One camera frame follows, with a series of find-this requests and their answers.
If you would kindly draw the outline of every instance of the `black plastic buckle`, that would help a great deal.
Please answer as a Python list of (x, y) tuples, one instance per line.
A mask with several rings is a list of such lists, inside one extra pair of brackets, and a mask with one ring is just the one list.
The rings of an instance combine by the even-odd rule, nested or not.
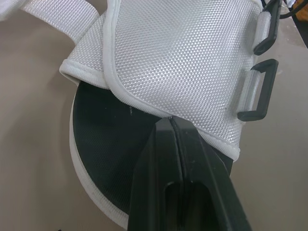
[(255, 111), (239, 112), (237, 117), (241, 121), (255, 121), (263, 119), (267, 112), (270, 102), (271, 92), (274, 86), (278, 67), (278, 61), (275, 59), (268, 59), (254, 65), (251, 70), (256, 70), (261, 73), (265, 72), (263, 85)]
[(260, 42), (254, 48), (255, 55), (261, 55), (266, 52), (276, 41), (280, 10), (281, 10), (282, 0), (271, 0), (263, 9), (263, 12), (267, 11), (271, 14), (270, 26), (269, 26), (269, 35), (266, 39)]
[(158, 121), (135, 166), (128, 231), (251, 231), (225, 158), (191, 122)]

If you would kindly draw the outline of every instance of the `white strap edge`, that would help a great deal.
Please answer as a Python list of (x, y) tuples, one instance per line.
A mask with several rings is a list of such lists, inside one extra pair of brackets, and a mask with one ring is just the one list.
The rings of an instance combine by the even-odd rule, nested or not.
[(85, 0), (31, 0), (21, 9), (65, 33), (75, 44), (99, 17)]

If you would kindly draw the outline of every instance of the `white mesh fabric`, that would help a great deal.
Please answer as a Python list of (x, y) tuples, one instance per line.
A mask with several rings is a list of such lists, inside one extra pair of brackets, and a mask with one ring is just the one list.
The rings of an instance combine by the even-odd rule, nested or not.
[(236, 160), (236, 109), (254, 64), (259, 4), (250, 0), (109, 0), (105, 79), (124, 103), (190, 120)]
[(65, 59), (60, 72), (70, 80), (90, 83), (108, 89), (103, 76), (103, 24), (104, 13), (88, 30), (84, 37)]

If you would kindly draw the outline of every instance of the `white fabric pad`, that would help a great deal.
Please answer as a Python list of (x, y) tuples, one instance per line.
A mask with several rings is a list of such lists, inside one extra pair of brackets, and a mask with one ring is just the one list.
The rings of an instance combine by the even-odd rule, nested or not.
[(190, 120), (210, 145), (236, 160), (244, 124), (236, 113), (251, 110), (255, 96), (243, 86), (253, 90), (258, 83), (244, 84), (259, 74), (250, 71), (253, 43), (268, 33), (256, 35), (261, 10), (252, 0), (109, 0), (105, 80), (126, 104)]

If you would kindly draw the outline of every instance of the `white nylon strap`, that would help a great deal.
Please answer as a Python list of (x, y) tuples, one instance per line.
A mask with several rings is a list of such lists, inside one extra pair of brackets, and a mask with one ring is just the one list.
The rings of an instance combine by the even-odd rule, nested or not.
[(8, 19), (26, 0), (0, 0), (0, 22)]
[(271, 14), (269, 12), (261, 12), (257, 20), (257, 28), (253, 49), (269, 36)]
[(99, 18), (85, 0), (0, 0), (0, 21), (19, 8), (65, 33), (75, 44)]
[(249, 72), (248, 76), (244, 80), (244, 85), (236, 112), (246, 112), (252, 110), (260, 78), (261, 73), (259, 71), (251, 70)]

